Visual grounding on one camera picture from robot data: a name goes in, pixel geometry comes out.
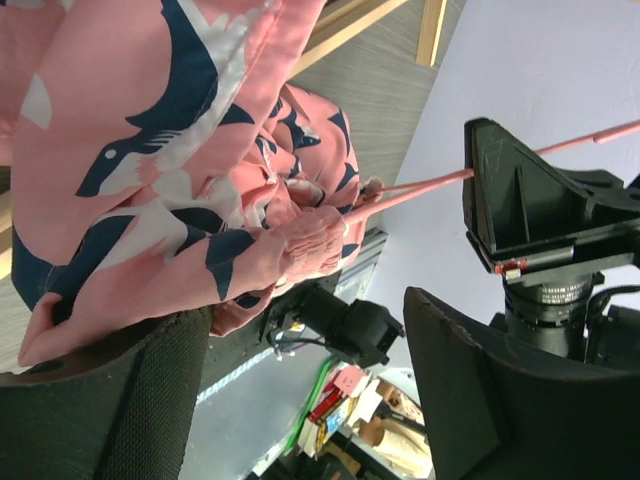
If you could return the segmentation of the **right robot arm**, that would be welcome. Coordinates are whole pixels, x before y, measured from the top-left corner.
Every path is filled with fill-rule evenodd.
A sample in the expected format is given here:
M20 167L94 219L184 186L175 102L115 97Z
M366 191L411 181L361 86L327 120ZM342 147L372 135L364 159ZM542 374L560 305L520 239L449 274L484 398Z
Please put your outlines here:
M504 290L495 322L538 349L592 359L611 297L639 290L593 291L604 271L639 263L639 182L558 169L488 118L465 123L464 145L467 239Z

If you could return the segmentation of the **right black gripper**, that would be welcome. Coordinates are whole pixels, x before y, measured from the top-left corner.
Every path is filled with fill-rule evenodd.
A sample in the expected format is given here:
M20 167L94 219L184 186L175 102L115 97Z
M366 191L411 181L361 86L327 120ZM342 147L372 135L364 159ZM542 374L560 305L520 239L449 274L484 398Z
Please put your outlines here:
M464 125L467 238L486 271L572 279L639 263L639 184L558 169L499 123Z

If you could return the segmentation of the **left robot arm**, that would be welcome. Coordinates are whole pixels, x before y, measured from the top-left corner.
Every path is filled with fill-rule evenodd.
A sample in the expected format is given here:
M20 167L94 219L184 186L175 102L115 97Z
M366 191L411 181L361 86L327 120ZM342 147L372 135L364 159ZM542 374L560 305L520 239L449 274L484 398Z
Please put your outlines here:
M508 285L481 324L411 287L404 318L309 286L278 302L349 360L406 334L441 479L635 479L639 315L610 292ZM1 377L5 479L174 479L206 349L206 309L150 319Z

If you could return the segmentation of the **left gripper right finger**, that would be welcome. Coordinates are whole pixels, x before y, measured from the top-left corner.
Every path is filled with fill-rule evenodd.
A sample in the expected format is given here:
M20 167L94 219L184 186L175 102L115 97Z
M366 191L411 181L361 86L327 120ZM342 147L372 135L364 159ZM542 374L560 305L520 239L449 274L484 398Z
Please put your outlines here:
M438 478L638 477L637 352L567 359L417 287L403 315Z

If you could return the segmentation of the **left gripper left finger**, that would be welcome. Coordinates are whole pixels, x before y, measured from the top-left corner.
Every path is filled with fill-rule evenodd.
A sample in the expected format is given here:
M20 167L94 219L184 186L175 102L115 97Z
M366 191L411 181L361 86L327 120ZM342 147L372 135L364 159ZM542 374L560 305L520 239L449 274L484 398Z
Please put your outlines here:
M1 375L4 479L176 479L211 311L149 319Z

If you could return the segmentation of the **pink shark print shorts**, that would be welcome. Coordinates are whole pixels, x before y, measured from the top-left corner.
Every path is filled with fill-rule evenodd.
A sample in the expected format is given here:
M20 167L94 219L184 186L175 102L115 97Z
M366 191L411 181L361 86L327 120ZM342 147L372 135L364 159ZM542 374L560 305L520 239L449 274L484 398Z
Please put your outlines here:
M212 307L223 336L357 256L346 114L288 83L320 1L5 1L23 367Z

